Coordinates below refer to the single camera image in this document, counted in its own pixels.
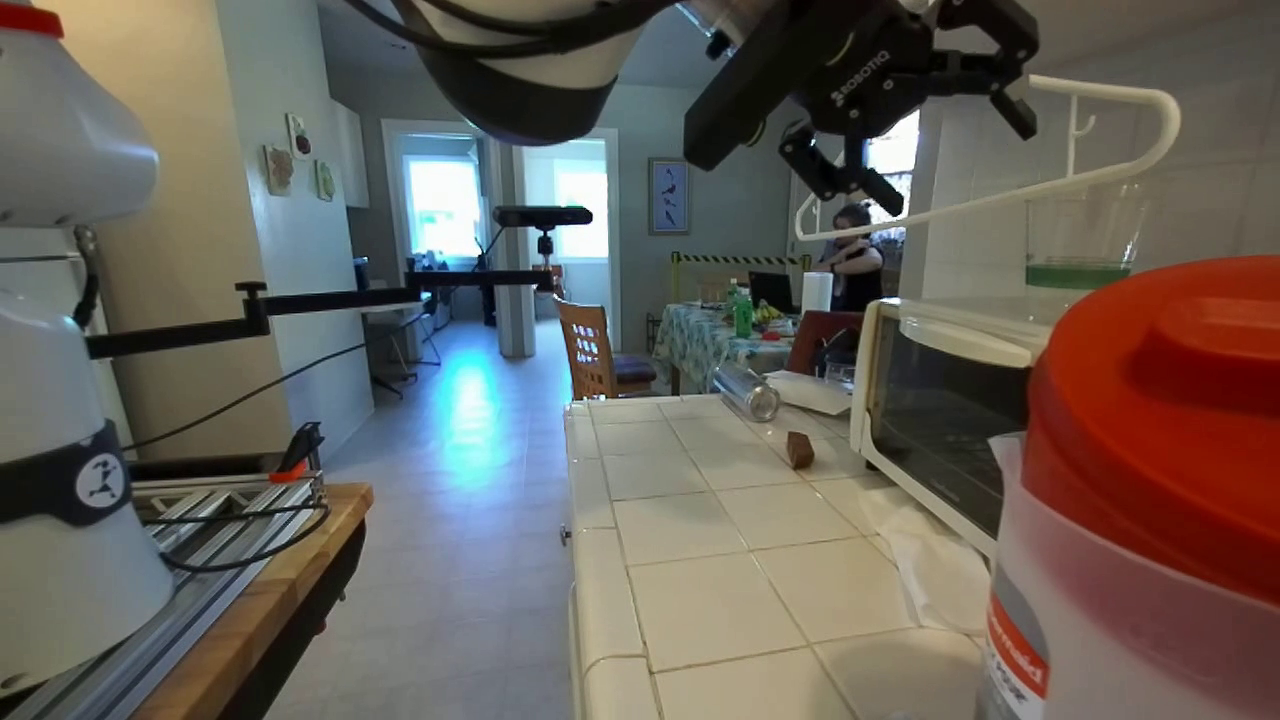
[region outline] small object on counter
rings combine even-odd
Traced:
[[[804,272],[799,306],[804,312],[830,312],[834,275],[830,272]]]
[[[728,406],[757,422],[773,422],[778,394],[764,385],[753,369],[714,369],[713,388],[725,394]]]
[[[730,306],[730,335],[753,335],[757,333],[753,288],[737,288],[728,306]]]
[[[790,468],[813,468],[813,445],[804,430],[788,430],[788,461]]]

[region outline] hallway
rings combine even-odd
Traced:
[[[347,598],[271,714],[566,720],[560,323],[509,365],[453,323],[439,369],[378,394],[327,479],[374,488]]]

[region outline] tile countertop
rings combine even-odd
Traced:
[[[565,419],[583,720],[972,714],[980,645],[914,623],[868,510],[890,488],[844,422],[753,422],[719,394]],[[788,426],[815,448],[809,471]]]

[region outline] red lid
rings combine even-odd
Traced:
[[[0,5],[0,32],[37,32],[65,38],[65,18],[28,5]]]
[[[1033,371],[1022,471],[1112,543],[1280,603],[1280,254],[1078,300]]]

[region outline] wooden countertop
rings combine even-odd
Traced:
[[[369,483],[327,483],[327,520],[279,550],[245,597],[197,638],[176,673],[142,701],[138,714],[220,714],[264,658],[288,617],[306,598],[324,566],[371,506]]]

